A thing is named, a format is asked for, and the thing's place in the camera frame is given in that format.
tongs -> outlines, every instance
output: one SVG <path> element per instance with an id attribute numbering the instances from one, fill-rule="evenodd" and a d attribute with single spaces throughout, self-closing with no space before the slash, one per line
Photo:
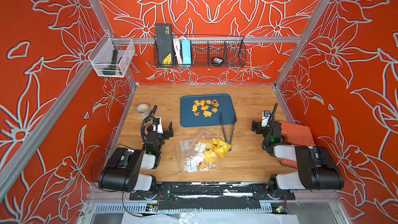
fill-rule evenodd
<path id="1" fill-rule="evenodd" d="M 228 141 L 228 139 L 226 138 L 224 125 L 222 124 L 222 113 L 221 113 L 221 112 L 220 112 L 220 122 L 221 122 L 221 126 L 222 126 L 222 132 L 224 133 L 225 141 L 226 141 L 228 144 L 232 144 L 232 137 L 234 136 L 234 128 L 235 128 L 235 123 L 236 123 L 236 114 L 234 114 L 234 122 L 232 123 L 232 133 L 231 133 L 231 138 L 230 138 L 229 141 Z"/>

clear tape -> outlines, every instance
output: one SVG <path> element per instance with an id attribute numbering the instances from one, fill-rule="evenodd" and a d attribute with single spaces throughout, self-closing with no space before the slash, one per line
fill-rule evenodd
<path id="1" fill-rule="evenodd" d="M 141 103 L 137 106 L 135 112 L 140 118 L 145 118 L 150 113 L 150 107 L 147 103 Z"/>

wooden tabletop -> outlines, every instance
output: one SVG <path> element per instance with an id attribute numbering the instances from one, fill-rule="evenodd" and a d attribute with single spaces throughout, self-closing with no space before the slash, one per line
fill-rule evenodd
<path id="1" fill-rule="evenodd" d="M 178 174 L 177 154 L 174 142 L 195 136 L 203 127 L 185 128 L 180 123 L 180 98 L 186 95 L 228 93 L 236 112 L 232 150 L 222 159 L 221 166 L 207 172 Z M 252 119 L 261 120 L 262 111 L 273 110 L 278 102 L 271 86 L 146 86 L 137 88 L 131 108 L 123 125 L 118 144 L 140 149 L 142 139 L 140 127 L 142 118 L 135 109 L 140 103 L 150 107 L 157 105 L 156 116 L 162 117 L 162 126 L 167 129 L 173 122 L 174 137 L 165 140 L 162 159 L 157 169 L 142 169 L 141 173 L 154 175 L 158 181 L 268 181 L 271 174 L 295 172 L 296 169 L 282 166 L 279 160 L 262 150 L 263 137 L 251 131 Z M 275 120 L 286 121 L 280 107 Z M 219 126 L 207 127 L 212 133 L 223 136 Z M 224 126 L 226 135 L 231 136 L 232 125 Z"/>

small black box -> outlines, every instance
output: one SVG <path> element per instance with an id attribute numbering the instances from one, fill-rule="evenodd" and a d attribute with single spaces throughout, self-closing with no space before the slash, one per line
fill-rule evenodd
<path id="1" fill-rule="evenodd" d="M 159 54 L 159 64 L 172 64 L 173 61 L 173 40 L 172 25 L 156 25 L 157 46 Z"/>

yellow label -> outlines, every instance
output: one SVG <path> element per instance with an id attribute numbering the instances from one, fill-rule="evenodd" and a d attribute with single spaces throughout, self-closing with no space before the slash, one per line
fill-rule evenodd
<path id="1" fill-rule="evenodd" d="M 170 53 L 166 58 L 163 60 L 163 64 L 171 64 L 172 63 L 172 54 Z"/>

